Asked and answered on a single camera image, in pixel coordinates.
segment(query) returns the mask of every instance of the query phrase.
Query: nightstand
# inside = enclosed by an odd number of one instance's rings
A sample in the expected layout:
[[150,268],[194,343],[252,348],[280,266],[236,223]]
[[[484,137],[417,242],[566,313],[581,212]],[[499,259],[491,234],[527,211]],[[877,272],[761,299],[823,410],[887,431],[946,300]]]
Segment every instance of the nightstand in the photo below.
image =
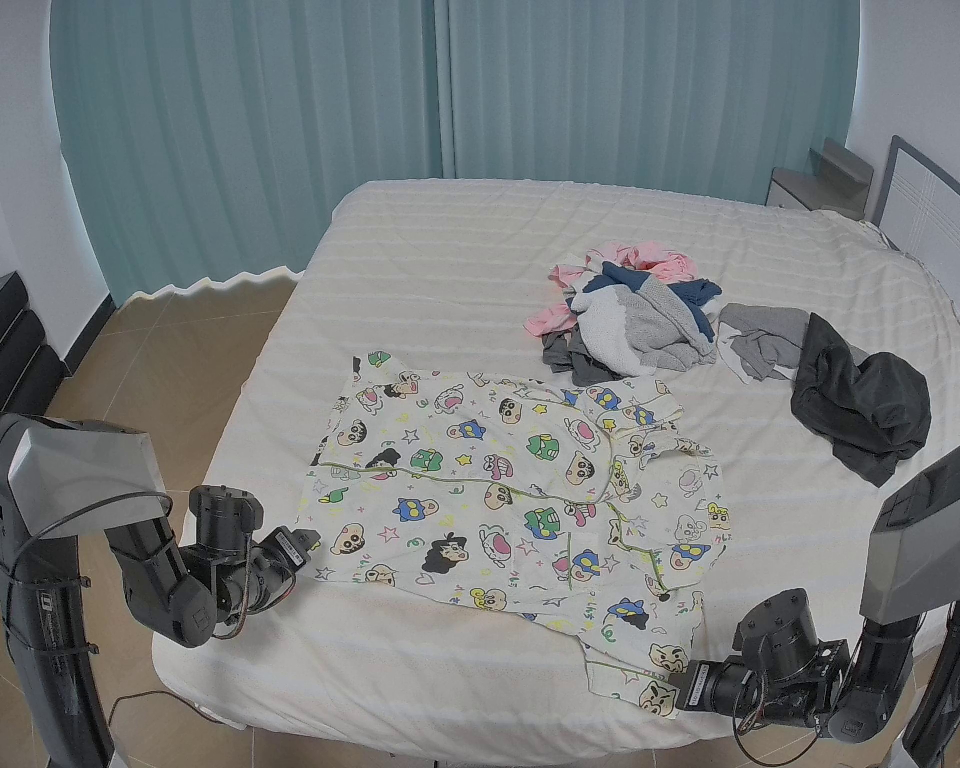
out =
[[767,206],[796,210],[835,210],[848,219],[864,216],[874,168],[832,139],[824,150],[810,150],[812,174],[774,168]]

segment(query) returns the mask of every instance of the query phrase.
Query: nightstand drawer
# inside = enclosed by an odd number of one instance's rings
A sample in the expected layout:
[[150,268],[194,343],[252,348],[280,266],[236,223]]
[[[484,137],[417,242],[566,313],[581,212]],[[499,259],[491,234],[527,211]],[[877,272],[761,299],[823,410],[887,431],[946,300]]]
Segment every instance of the nightstand drawer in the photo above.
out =
[[775,181],[770,182],[770,191],[767,193],[768,208],[792,208],[794,210],[809,210],[797,198],[787,192]]

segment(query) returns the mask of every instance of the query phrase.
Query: mattress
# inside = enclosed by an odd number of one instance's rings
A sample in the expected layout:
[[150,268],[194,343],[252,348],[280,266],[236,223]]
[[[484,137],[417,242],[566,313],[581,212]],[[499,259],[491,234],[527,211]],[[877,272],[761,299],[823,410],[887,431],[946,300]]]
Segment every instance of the mattress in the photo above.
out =
[[[836,214],[567,182],[366,184],[338,207],[277,321],[208,482],[255,493],[265,531],[292,523],[357,352],[567,384],[522,327],[558,298],[548,270],[607,240],[651,239],[692,256],[725,301],[817,312],[926,375],[926,448],[876,489],[794,419],[788,383],[747,386],[722,362],[658,374],[685,408],[683,432],[723,463],[736,536],[705,583],[698,658],[724,658],[744,613],[793,587],[809,592],[820,637],[854,641],[883,499],[960,434],[960,326],[922,267]],[[917,652],[942,619],[927,619]],[[186,650],[156,637],[154,662],[170,688],[230,720],[433,759],[562,763],[730,732],[719,716],[669,721],[590,694],[573,637],[371,585],[304,578],[230,642]]]

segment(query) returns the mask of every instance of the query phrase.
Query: teal curtain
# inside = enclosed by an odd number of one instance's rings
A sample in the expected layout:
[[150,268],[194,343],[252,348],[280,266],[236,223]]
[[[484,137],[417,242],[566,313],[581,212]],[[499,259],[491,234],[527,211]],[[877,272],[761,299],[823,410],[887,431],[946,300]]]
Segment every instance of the teal curtain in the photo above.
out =
[[858,0],[54,0],[63,155],[110,291],[302,269],[367,180],[763,201],[843,143]]

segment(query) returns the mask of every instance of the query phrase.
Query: wall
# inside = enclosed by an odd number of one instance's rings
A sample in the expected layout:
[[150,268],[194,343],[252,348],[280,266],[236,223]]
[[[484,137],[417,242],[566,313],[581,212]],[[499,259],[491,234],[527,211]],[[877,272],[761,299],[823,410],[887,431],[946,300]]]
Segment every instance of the wall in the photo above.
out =
[[960,179],[960,2],[860,0],[860,65],[847,147],[874,166],[872,215],[898,134]]
[[62,358],[107,285],[60,154],[49,0],[0,2],[0,273],[16,269]]

